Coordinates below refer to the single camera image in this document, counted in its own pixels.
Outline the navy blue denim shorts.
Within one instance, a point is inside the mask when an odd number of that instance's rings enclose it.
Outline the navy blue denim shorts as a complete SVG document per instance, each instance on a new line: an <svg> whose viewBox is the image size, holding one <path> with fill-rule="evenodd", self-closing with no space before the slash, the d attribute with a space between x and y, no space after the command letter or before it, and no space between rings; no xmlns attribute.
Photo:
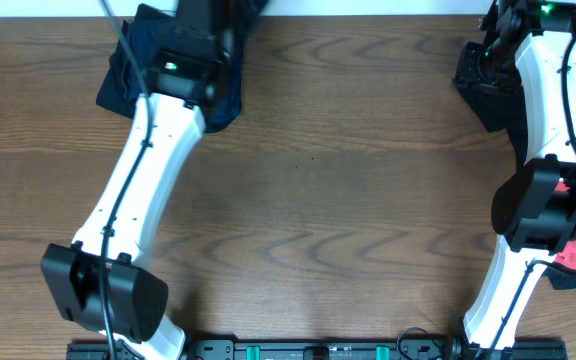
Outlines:
<svg viewBox="0 0 576 360"><path fill-rule="evenodd" d="M248 32L257 23L269 0L227 0L229 26L238 32Z"/></svg>

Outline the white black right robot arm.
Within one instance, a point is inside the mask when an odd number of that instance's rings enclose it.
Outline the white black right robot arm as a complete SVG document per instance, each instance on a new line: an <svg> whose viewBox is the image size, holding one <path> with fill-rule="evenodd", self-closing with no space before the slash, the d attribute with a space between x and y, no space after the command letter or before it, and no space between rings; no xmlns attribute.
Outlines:
<svg viewBox="0 0 576 360"><path fill-rule="evenodd" d="M546 270L576 241L576 4L496 0L484 40L462 50L454 85L489 131L523 129L515 173L496 191L495 253L444 359L563 359L560 340L515 333Z"/></svg>

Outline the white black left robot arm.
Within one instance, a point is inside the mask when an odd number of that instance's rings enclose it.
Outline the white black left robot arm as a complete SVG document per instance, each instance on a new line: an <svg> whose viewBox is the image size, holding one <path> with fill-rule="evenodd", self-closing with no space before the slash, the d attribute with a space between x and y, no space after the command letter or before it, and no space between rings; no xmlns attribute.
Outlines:
<svg viewBox="0 0 576 360"><path fill-rule="evenodd" d="M70 246L40 268L60 315L106 336L102 359L179 359L186 335L166 314L169 289L149 268L156 231L205 115L228 89L232 56L161 51L148 71L125 147Z"/></svg>

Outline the black garment under pile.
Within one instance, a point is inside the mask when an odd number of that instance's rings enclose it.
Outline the black garment under pile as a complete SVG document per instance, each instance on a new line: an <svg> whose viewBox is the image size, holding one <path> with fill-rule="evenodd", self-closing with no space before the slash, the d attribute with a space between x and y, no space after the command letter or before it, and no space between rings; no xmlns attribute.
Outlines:
<svg viewBox="0 0 576 360"><path fill-rule="evenodd" d="M506 131L515 152L515 164L521 167L526 160L528 134L524 95L519 92L505 96L486 94L478 89L461 89L460 95L479 117L489 132ZM558 261L567 267L576 267L576 241L569 243ZM576 289L576 277L547 270L552 287L556 290Z"/></svg>

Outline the folded navy garment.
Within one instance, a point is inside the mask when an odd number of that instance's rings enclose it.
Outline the folded navy garment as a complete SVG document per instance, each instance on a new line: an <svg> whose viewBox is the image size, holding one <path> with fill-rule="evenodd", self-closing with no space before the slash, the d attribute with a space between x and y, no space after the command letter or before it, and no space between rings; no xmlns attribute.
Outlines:
<svg viewBox="0 0 576 360"><path fill-rule="evenodd" d="M231 80L229 90L214 107L212 115L206 121L206 133L216 133L227 128L242 111L242 80L244 48L237 44L232 52Z"/></svg>

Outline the folded black garment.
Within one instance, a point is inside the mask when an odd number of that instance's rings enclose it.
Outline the folded black garment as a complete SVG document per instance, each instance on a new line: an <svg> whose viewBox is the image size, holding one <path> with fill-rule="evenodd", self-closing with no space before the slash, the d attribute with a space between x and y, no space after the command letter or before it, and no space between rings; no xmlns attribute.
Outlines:
<svg viewBox="0 0 576 360"><path fill-rule="evenodd" d="M147 4L140 4L132 21L124 20L121 33L135 57L138 69L146 76L145 70L152 58L165 43L174 18ZM108 111L132 119L136 102L141 94L138 75L131 64L124 47L117 43L116 50L109 57L109 70L96 97L96 104Z"/></svg>

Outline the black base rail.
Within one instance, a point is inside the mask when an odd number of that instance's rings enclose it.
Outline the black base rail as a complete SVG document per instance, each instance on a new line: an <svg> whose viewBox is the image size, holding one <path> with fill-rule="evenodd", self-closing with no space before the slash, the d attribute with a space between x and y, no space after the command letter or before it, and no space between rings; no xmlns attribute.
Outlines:
<svg viewBox="0 0 576 360"><path fill-rule="evenodd" d="M440 340L418 337L391 343L255 343L205 340L195 343L181 357L187 360L566 360L568 353L562 341L517 341L511 349L488 353L468 347L456 338L444 344Z"/></svg>

